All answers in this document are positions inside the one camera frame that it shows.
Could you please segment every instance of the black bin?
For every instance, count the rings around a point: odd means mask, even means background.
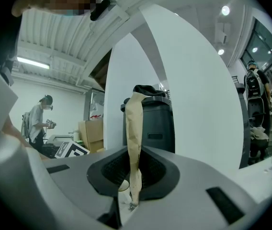
[[[125,104],[121,105],[123,118],[123,145],[127,146]],[[142,145],[175,153],[175,136],[171,101],[161,96],[147,97],[142,101]]]

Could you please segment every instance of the black sleeve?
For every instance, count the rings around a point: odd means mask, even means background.
[[[261,82],[263,85],[265,85],[266,83],[269,83],[268,78],[261,70],[258,70],[257,73],[258,73],[259,77],[261,78]]]

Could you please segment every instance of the crumpled brown paper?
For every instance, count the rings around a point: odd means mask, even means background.
[[[139,203],[141,190],[141,172],[139,170],[139,158],[142,141],[143,110],[141,101],[146,96],[134,92],[125,106],[127,150],[130,157],[130,190],[132,194],[132,206]]]

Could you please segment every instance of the fluorescent light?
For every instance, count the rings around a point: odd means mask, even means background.
[[[224,53],[224,49],[220,49],[220,50],[218,51],[218,55],[223,55],[223,53]]]
[[[230,8],[228,6],[223,6],[221,12],[223,15],[227,16],[230,13]]]
[[[19,62],[30,64],[30,65],[33,65],[33,66],[42,67],[42,68],[45,68],[45,69],[50,69],[49,65],[42,64],[42,63],[39,63],[39,62],[36,62],[36,61],[33,61],[33,60],[24,59],[22,57],[17,57],[17,60]]]

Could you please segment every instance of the black pants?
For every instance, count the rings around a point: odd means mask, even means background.
[[[42,145],[44,144],[44,133],[43,133],[43,131],[41,130],[39,132],[38,136],[36,137],[36,142],[35,143],[33,143],[31,141],[31,138],[29,138],[29,143],[33,148],[35,148],[38,152],[41,153],[41,151],[42,151],[41,148],[42,148]]]

